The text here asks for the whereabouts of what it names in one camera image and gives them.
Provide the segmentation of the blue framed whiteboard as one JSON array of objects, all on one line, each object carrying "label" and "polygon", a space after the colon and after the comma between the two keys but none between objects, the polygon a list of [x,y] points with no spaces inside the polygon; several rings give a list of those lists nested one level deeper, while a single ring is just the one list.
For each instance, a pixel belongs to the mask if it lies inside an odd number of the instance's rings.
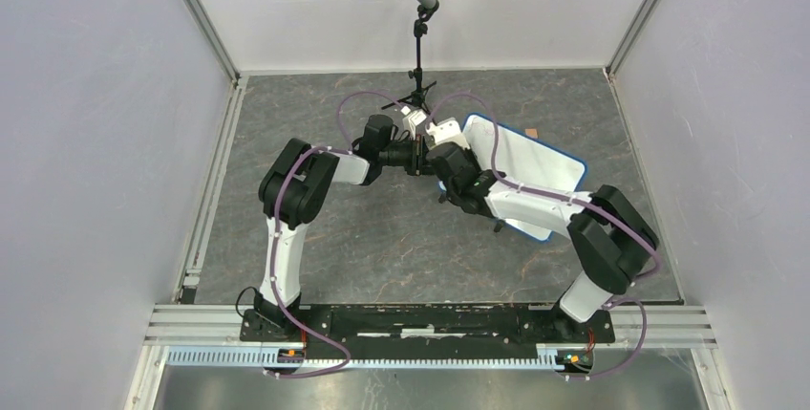
[{"label": "blue framed whiteboard", "polygon": [[[480,168],[495,167],[512,183],[562,193],[567,198],[580,189],[587,173],[585,162],[478,113],[468,115],[459,126]],[[554,234],[567,238],[564,219],[583,210],[525,192],[509,206],[502,218],[506,225],[540,242]]]}]

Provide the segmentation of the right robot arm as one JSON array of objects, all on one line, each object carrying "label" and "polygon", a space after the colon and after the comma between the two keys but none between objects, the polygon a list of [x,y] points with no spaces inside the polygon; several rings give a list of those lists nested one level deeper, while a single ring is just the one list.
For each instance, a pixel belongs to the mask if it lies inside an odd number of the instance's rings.
[{"label": "right robot arm", "polygon": [[554,334],[564,341],[585,334],[590,318],[645,276],[649,260],[660,259],[656,233],[612,185],[595,192],[563,192],[520,184],[500,171],[481,168],[472,150],[453,142],[433,148],[426,160],[442,182],[446,200],[464,212],[520,221],[570,240],[582,271],[551,316]]}]

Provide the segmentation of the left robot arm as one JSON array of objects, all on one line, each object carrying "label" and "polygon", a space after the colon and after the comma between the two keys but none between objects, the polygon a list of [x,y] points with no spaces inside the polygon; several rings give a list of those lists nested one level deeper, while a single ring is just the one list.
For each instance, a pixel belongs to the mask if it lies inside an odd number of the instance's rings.
[{"label": "left robot arm", "polygon": [[347,150],[289,140],[259,186],[268,245],[265,275],[254,292],[250,318],[263,322],[277,340],[293,338],[300,328],[303,246],[330,187],[367,186],[385,167],[399,167],[409,176],[432,175],[427,152],[423,137],[414,130],[400,131],[393,119],[380,114],[368,118],[363,134]]}]

